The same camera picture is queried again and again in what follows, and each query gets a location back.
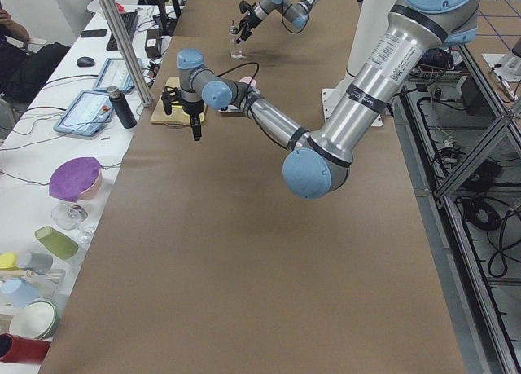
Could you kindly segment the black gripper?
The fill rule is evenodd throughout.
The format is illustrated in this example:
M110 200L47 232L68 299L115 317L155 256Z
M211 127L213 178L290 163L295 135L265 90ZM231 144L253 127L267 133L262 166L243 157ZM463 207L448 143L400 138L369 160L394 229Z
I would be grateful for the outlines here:
M180 103L183 111L190 115L193 140L200 141L202 138L200 113L204 112L204 101L197 93L180 89Z
M244 8L240 12L243 18L239 22L239 26L235 25L232 31L234 44L245 42L251 35L251 29L256 28L262 22L262 9L260 7Z

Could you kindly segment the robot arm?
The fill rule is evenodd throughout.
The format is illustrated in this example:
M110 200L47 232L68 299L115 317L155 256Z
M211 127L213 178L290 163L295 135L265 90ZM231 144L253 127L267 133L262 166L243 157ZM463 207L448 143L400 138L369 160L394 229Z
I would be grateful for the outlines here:
M243 18L235 29L230 29L235 44L245 42L253 29L258 27L272 12L277 11L281 16L282 25L290 33L300 33L307 25L313 7L319 0L260 0L248 3L241 0L239 11Z
M318 130L308 130L270 103L250 83L217 76L203 54L186 48L177 54L178 98L200 139L205 107L236 108L254 120L278 146L288 150L282 176L298 197L317 199L348 178L353 151L400 91L430 49L461 45L475 38L480 0L396 0L388 27Z

